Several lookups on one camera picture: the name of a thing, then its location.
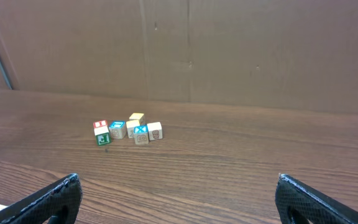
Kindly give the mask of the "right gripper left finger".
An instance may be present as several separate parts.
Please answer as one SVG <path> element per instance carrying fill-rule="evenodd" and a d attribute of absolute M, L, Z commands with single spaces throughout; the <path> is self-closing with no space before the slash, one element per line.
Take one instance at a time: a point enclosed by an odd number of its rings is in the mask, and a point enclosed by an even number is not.
<path fill-rule="evenodd" d="M 0 224 L 74 224 L 81 200 L 80 178 L 72 173 L 0 210 Z"/>

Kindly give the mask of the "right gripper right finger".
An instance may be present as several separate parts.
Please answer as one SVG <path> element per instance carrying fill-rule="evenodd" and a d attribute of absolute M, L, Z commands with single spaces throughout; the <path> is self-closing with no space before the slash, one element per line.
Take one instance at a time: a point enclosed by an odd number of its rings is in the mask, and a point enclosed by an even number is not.
<path fill-rule="evenodd" d="M 288 174 L 280 174 L 275 204 L 282 223 L 358 223 L 358 211 Z"/>

